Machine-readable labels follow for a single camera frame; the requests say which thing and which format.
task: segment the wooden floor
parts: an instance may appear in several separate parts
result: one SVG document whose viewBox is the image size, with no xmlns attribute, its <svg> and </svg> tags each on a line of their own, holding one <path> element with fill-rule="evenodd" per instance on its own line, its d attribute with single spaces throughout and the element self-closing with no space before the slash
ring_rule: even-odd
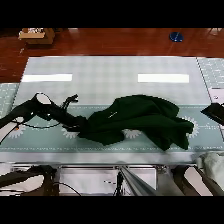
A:
<svg viewBox="0 0 224 224">
<path fill-rule="evenodd" d="M 19 82 L 28 57 L 72 55 L 161 55 L 224 57 L 221 28 L 69 28 L 51 46 L 27 45 L 21 28 L 0 30 L 0 83 Z M 184 41 L 169 40 L 178 31 Z"/>
</svg>

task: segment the blue round object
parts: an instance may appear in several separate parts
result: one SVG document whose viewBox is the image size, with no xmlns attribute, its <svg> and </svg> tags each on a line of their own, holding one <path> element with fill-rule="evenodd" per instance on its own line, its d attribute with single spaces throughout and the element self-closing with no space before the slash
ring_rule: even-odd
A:
<svg viewBox="0 0 224 224">
<path fill-rule="evenodd" d="M 173 42 L 182 42 L 184 39 L 183 35 L 180 32 L 170 33 L 170 40 Z"/>
</svg>

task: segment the green shirt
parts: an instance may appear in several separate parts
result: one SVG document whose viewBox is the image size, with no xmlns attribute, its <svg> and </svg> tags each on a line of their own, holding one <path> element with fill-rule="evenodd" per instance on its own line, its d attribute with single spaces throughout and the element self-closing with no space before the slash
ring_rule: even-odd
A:
<svg viewBox="0 0 224 224">
<path fill-rule="evenodd" d="M 125 139 L 122 130 L 133 129 L 144 132 L 162 150 L 172 143 L 187 150 L 186 133 L 192 133 L 194 125 L 176 117 L 178 112 L 175 104 L 158 97 L 121 97 L 107 109 L 93 113 L 89 126 L 78 136 L 108 145 Z"/>
</svg>

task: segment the robotic arm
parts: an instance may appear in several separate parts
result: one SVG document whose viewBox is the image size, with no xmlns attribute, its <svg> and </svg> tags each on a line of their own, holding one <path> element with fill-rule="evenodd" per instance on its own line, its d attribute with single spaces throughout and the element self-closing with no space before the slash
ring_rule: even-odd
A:
<svg viewBox="0 0 224 224">
<path fill-rule="evenodd" d="M 54 119 L 61 123 L 67 131 L 80 132 L 87 125 L 87 119 L 74 117 L 67 112 L 70 102 L 78 102 L 78 95 L 68 97 L 61 107 L 57 106 L 43 93 L 36 93 L 31 100 L 15 107 L 8 115 L 0 119 L 0 144 L 4 138 L 18 125 L 39 116 L 47 121 Z"/>
</svg>

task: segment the table top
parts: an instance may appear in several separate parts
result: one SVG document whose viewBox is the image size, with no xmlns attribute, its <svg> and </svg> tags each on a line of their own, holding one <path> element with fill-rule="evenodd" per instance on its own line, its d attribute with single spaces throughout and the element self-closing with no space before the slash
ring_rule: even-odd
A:
<svg viewBox="0 0 224 224">
<path fill-rule="evenodd" d="M 78 94 L 78 104 L 72 104 L 68 110 L 75 116 L 88 117 L 94 111 L 111 105 L 117 97 L 145 94 L 177 104 L 180 107 L 178 116 L 193 122 L 195 130 L 189 138 L 187 151 L 173 145 L 163 152 L 139 132 L 134 133 L 135 138 L 130 138 L 130 133 L 126 133 L 127 139 L 122 143 L 103 147 L 100 143 L 78 138 L 77 133 L 67 133 L 62 127 L 27 130 L 27 127 L 22 126 L 20 134 L 14 133 L 14 137 L 11 135 L 11 138 L 9 136 L 3 141 L 0 160 L 65 164 L 168 164 L 188 163 L 208 150 L 224 150 L 219 125 L 200 113 L 211 102 L 200 60 L 195 57 L 158 56 L 29 58 L 23 80 L 27 81 L 26 77 L 35 75 L 46 77 L 54 74 L 71 74 L 72 79 L 39 82 L 22 80 L 13 106 L 32 98 L 36 92 L 45 93 L 57 104 L 61 104 L 68 96 Z M 138 82 L 138 74 L 187 74 L 189 82 L 141 83 Z M 54 123 L 47 123 L 40 118 L 29 122 L 36 126 Z"/>
</svg>

